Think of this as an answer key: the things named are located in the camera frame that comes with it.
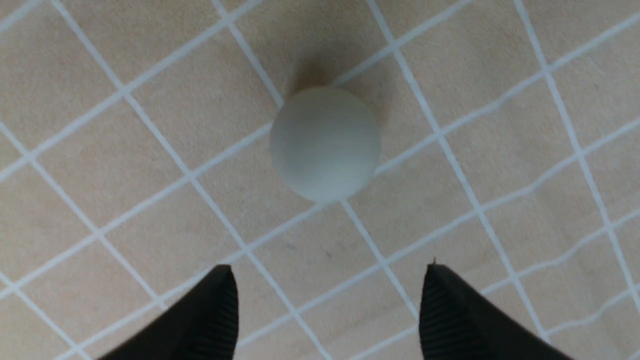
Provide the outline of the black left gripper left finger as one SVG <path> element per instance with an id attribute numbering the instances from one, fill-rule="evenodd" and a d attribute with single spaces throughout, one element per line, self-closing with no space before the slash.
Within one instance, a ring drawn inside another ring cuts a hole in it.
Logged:
<path id="1" fill-rule="evenodd" d="M 231 265 L 211 269 L 185 296 L 103 360 L 231 360 L 239 337 Z"/>

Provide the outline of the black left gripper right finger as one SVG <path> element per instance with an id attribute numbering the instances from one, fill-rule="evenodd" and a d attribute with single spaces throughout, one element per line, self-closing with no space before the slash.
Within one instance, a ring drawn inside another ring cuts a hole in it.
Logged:
<path id="1" fill-rule="evenodd" d="M 423 278 L 419 340 L 425 360 L 566 360 L 444 264 Z"/>

